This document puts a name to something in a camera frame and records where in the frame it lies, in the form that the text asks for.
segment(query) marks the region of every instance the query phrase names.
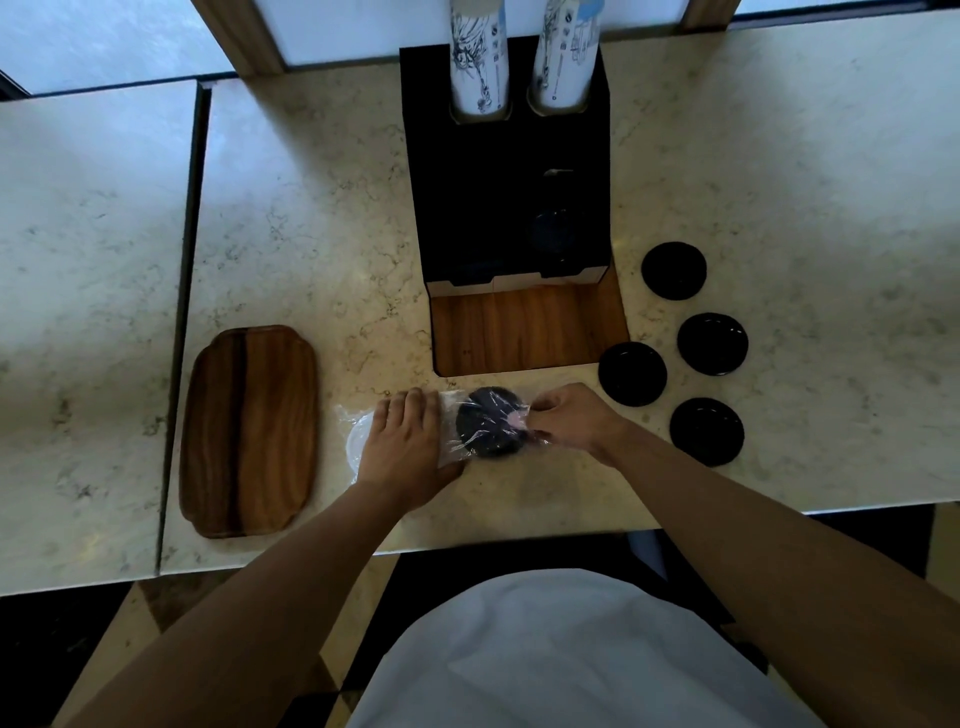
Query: forearm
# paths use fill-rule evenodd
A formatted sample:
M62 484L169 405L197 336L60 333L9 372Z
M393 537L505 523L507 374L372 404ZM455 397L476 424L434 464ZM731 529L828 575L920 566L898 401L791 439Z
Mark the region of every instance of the forearm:
M612 463L823 718L895 725L960 710L948 687L960 678L955 602L636 425L614 441Z
M272 728L360 570L402 514L389 490L352 486L178 621L71 728Z

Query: person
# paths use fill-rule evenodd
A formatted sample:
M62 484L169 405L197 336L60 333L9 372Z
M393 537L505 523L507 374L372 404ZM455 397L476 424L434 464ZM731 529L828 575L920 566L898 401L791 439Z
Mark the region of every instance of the person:
M357 482L69 725L277 725L374 550L460 474L437 468L440 419L436 392L380 402ZM415 622L350 726L960 725L960 605L705 468L584 384L538 398L527 424L623 474L812 712L692 613L606 576L544 570L477 585Z

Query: left hand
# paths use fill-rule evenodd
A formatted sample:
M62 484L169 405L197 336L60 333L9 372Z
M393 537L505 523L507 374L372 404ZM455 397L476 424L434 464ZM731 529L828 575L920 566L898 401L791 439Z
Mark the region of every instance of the left hand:
M387 489L409 512L460 477L462 462L437 467L440 416L437 392L411 389L381 400L373 411L357 483Z

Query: wooden serving tray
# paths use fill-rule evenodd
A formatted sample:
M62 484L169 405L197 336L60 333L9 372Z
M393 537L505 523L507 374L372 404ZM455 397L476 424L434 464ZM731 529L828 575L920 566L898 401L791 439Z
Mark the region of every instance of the wooden serving tray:
M180 510L208 539L274 533L310 495L319 383L285 326L232 328L200 352L180 444Z

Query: hand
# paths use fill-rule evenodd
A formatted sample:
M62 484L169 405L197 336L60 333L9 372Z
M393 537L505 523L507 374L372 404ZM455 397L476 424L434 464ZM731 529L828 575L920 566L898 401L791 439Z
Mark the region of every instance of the hand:
M541 432L550 442L586 450L611 467L611 448L624 433L639 429L581 382L537 397L530 405L527 427Z
M398 392L373 411L357 483L388 489L404 512L420 508L460 477L464 463L437 468L440 456L440 395L420 389Z

